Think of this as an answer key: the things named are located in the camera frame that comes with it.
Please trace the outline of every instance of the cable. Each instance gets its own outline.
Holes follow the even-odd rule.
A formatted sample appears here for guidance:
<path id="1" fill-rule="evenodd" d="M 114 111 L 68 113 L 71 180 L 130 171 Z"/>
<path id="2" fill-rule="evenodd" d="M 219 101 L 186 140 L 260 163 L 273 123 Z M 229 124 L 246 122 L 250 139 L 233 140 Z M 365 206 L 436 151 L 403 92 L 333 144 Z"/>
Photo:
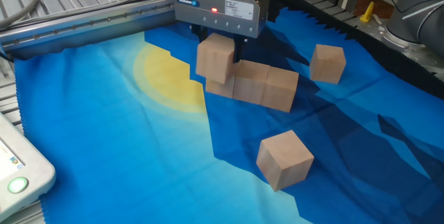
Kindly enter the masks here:
<path id="1" fill-rule="evenodd" d="M 39 0 L 31 0 L 31 2 L 27 6 L 25 6 L 25 8 L 23 8 L 21 11 L 0 21 L 0 29 L 9 26 L 10 24 L 21 19 L 22 17 L 25 17 L 28 13 L 30 13 L 34 9 L 35 4 L 37 4 L 38 1 Z"/>
<path id="2" fill-rule="evenodd" d="M 422 8 L 422 9 L 420 9 L 420 10 L 417 10 L 417 11 L 415 11 L 415 12 L 409 14 L 409 15 L 406 15 L 406 16 L 404 16 L 402 19 L 408 19 L 408 18 L 413 17 L 413 16 L 415 16 L 415 15 L 418 15 L 418 14 L 420 14 L 420 13 L 426 11 L 426 10 L 429 10 L 430 8 L 433 8 L 433 7 L 434 7 L 433 10 L 435 10 L 435 9 L 441 7 L 443 4 L 444 4 L 444 1 L 441 1 L 441 2 L 435 3 L 435 4 L 433 4 L 433 5 L 430 5 L 430 6 L 427 6 L 427 7 L 425 7 L 425 8 Z"/>
<path id="3" fill-rule="evenodd" d="M 6 61 L 9 61 L 9 62 L 14 62 L 13 59 L 10 59 L 10 58 L 8 57 L 8 55 L 3 54 L 2 52 L 0 52 L 0 58 L 4 58 Z"/>
<path id="4" fill-rule="evenodd" d="M 427 3 L 427 2 L 430 2 L 430 1 L 433 1 L 433 0 L 425 0 L 425 1 L 421 1 L 421 2 L 415 3 L 415 4 L 411 5 L 411 6 L 409 6 L 409 7 L 408 7 L 407 9 L 405 9 L 405 10 L 400 10 L 400 8 L 399 8 L 398 5 L 396 4 L 396 2 L 395 2 L 394 0 L 391 0 L 391 1 L 392 1 L 393 5 L 395 6 L 395 8 L 396 8 L 396 10 L 397 10 L 398 12 L 400 12 L 400 13 L 405 13 L 405 12 L 407 12 L 408 10 L 414 8 L 415 6 L 419 6 L 419 5 L 422 4 L 422 3 Z"/>
<path id="5" fill-rule="evenodd" d="M 9 25 L 11 25 L 12 23 L 14 23 L 17 20 L 21 19 L 22 17 L 26 16 L 32 9 L 34 9 L 35 4 L 38 1 L 39 0 L 31 0 L 31 2 L 25 8 L 23 8 L 20 12 L 16 13 L 15 15 L 12 15 L 10 17 L 7 17 L 7 18 L 5 18 L 2 21 L 0 21 L 0 29 L 6 28 Z M 84 8 L 77 8 L 77 9 L 66 10 L 64 12 L 57 12 L 57 13 L 54 13 L 52 15 L 39 17 L 37 19 L 27 19 L 27 20 L 21 21 L 19 24 L 26 24 L 26 23 L 33 22 L 33 21 L 52 20 L 52 19 L 57 19 L 57 18 L 60 18 L 60 17 L 69 17 L 69 16 L 77 15 L 79 13 L 86 13 L 86 12 L 91 12 L 91 11 L 94 11 L 94 10 L 106 9 L 106 8 L 109 8 L 109 7 L 112 7 L 112 6 L 118 6 L 118 5 L 121 5 L 121 4 L 129 2 L 129 1 L 132 1 L 132 0 L 114 0 L 114 1 L 109 1 L 107 3 L 103 3 L 103 4 L 99 5 L 99 6 L 87 6 L 87 7 L 84 7 Z"/>
<path id="6" fill-rule="evenodd" d="M 136 2 L 140 2 L 140 1 L 146 1 L 146 0 L 133 0 L 132 2 L 136 3 Z M 38 21 L 39 23 L 44 23 L 44 22 L 48 22 L 48 21 L 51 21 L 51 20 L 61 19 L 63 17 L 67 17 L 67 16 L 77 15 L 78 13 L 79 12 L 76 12 L 76 13 L 72 13 L 70 15 L 57 14 L 57 15 L 54 15 L 54 17 L 48 17 L 48 18 L 45 17 L 44 19 L 37 18 L 37 19 L 29 20 L 29 21 L 21 21 L 21 22 L 19 22 L 17 24 L 13 24 L 8 29 L 12 30 L 12 29 L 17 29 L 19 27 L 30 26 L 30 25 L 32 25 L 36 21 Z"/>

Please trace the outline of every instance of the yellow object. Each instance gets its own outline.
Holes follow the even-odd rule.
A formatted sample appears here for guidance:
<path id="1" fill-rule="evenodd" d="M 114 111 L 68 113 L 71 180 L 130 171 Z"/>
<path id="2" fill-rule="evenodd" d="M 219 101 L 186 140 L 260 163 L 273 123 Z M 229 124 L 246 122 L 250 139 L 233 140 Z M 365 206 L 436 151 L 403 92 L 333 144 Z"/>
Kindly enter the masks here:
<path id="1" fill-rule="evenodd" d="M 370 18 L 372 17 L 372 12 L 373 12 L 373 6 L 374 5 L 375 5 L 374 2 L 370 3 L 370 5 L 368 5 L 366 13 L 361 16 L 360 20 L 362 22 L 369 22 L 370 21 Z"/>

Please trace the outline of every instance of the label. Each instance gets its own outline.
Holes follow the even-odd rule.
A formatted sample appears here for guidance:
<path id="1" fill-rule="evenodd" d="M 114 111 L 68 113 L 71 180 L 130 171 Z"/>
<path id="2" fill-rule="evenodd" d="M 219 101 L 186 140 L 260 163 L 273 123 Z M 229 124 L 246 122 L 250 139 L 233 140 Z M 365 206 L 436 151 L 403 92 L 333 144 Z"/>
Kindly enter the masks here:
<path id="1" fill-rule="evenodd" d="M 254 9 L 255 7 L 251 3 L 225 0 L 225 14 L 229 16 L 253 20 Z"/>
<path id="2" fill-rule="evenodd" d="M 199 1 L 197 0 L 178 0 L 178 3 L 182 3 L 188 6 L 199 7 Z"/>
<path id="3" fill-rule="evenodd" d="M 23 168 L 22 162 L 0 140 L 0 181 L 21 168 Z"/>

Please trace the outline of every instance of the black cable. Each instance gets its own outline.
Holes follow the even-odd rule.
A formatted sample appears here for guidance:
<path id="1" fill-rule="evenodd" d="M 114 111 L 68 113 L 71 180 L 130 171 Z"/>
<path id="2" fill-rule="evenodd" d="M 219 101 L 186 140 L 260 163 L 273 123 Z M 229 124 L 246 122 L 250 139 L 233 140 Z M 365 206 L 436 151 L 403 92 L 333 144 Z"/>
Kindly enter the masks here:
<path id="1" fill-rule="evenodd" d="M 9 62 L 14 62 L 13 59 L 8 58 L 8 55 L 3 54 L 3 53 L 1 53 L 1 52 L 0 52 L 0 57 L 4 58 L 5 60 L 7 60 L 7 61 L 9 61 Z"/>
<path id="2" fill-rule="evenodd" d="M 409 7 L 408 7 L 407 9 L 405 9 L 405 10 L 401 10 L 401 9 L 398 7 L 398 5 L 395 3 L 394 0 L 391 0 L 391 1 L 393 2 L 393 5 L 395 5 L 395 8 L 396 8 L 396 10 L 397 10 L 398 12 L 400 12 L 400 13 L 405 13 L 405 12 L 407 12 L 408 10 L 414 8 L 415 6 L 419 6 L 419 5 L 422 4 L 422 3 L 427 3 L 427 2 L 430 2 L 430 1 L 433 1 L 433 0 L 425 0 L 425 1 L 421 1 L 421 2 L 415 3 L 415 4 L 411 5 L 411 6 L 409 6 Z"/>
<path id="3" fill-rule="evenodd" d="M 127 4 L 127 3 L 135 3 L 135 2 L 140 2 L 140 1 L 148 1 L 148 0 L 134 0 L 134 1 L 126 2 L 125 4 Z M 79 15 L 79 14 L 82 14 L 82 13 L 83 12 L 78 12 L 78 13 L 76 13 L 74 15 L 70 15 L 70 17 L 71 16 L 75 16 L 75 15 Z M 25 26 L 32 26 L 33 24 L 40 24 L 40 23 L 44 23 L 44 22 L 49 22 L 49 21 L 61 19 L 63 17 L 65 17 L 65 16 L 61 14 L 61 15 L 58 15 L 57 17 L 54 17 L 54 18 L 51 18 L 51 19 L 43 19 L 41 21 L 39 21 L 38 18 L 36 18 L 35 21 L 31 21 L 31 22 L 29 22 L 29 21 L 24 22 L 24 23 L 20 23 L 19 22 L 19 23 L 13 25 L 13 26 L 8 27 L 8 28 L 0 29 L 0 32 L 2 32 L 2 31 L 9 31 L 9 30 L 13 30 L 13 29 L 17 29 L 17 28 L 21 28 L 21 27 L 25 27 Z"/>

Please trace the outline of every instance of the sticker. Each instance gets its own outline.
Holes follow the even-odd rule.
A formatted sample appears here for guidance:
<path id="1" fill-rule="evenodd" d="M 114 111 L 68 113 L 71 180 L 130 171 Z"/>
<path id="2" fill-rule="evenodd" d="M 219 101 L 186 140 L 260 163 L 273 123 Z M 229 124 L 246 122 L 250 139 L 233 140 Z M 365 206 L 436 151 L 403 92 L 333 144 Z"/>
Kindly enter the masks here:
<path id="1" fill-rule="evenodd" d="M 251 3 L 225 0 L 225 14 L 229 16 L 253 20 L 254 9 L 255 7 Z"/>
<path id="2" fill-rule="evenodd" d="M 199 1 L 197 0 L 178 0 L 178 3 L 182 3 L 188 6 L 199 6 Z"/>

